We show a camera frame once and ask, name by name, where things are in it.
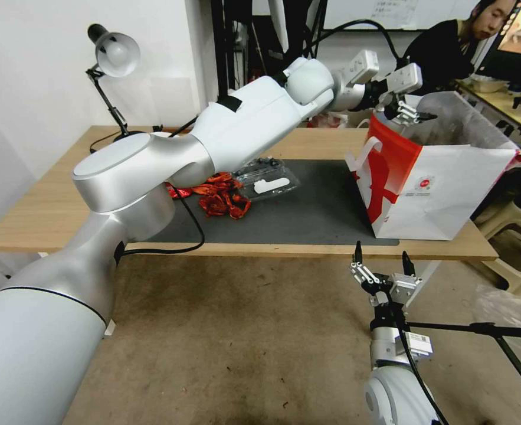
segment computer monitor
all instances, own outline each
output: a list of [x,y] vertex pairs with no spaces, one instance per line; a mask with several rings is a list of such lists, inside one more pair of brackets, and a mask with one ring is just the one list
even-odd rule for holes
[[492,44],[483,50],[486,55],[476,61],[477,74],[521,84],[521,0]]

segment whiteboard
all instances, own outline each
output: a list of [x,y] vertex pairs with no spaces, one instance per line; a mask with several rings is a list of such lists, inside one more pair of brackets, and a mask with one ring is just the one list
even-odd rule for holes
[[[328,0],[326,30],[353,19],[372,19],[388,30],[426,30],[448,19],[467,19],[479,0]],[[374,28],[356,25],[350,30]]]

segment wooden table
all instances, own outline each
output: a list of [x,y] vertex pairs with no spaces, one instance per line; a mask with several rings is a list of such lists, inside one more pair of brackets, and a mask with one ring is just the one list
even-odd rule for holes
[[494,93],[479,93],[463,81],[457,80],[457,84],[465,94],[469,94],[491,107],[498,114],[502,115],[505,121],[521,127],[521,106],[519,107],[520,109],[512,108],[513,96],[506,90],[499,90]]
[[[61,249],[87,218],[89,210],[71,180],[74,166],[89,154],[89,145],[116,130],[91,127],[79,141],[13,206],[0,221],[0,251],[54,252]],[[298,128],[267,154],[282,159],[343,159],[361,149],[366,130]],[[180,243],[133,243],[128,248],[173,249]],[[186,255],[196,256],[348,256],[354,246],[212,244]],[[490,261],[495,250],[476,226],[467,222],[453,241],[401,240],[397,246],[366,246],[365,257],[399,258],[402,251],[413,259]]]

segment red graphic on bag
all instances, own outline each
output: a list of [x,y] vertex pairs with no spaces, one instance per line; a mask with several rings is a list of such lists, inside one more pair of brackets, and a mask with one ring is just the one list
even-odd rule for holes
[[380,152],[371,150],[367,159],[371,170],[371,201],[366,210],[371,223],[382,215],[384,198],[396,203],[421,152],[420,145],[386,127],[374,115],[366,138],[373,136],[382,142],[382,149]]

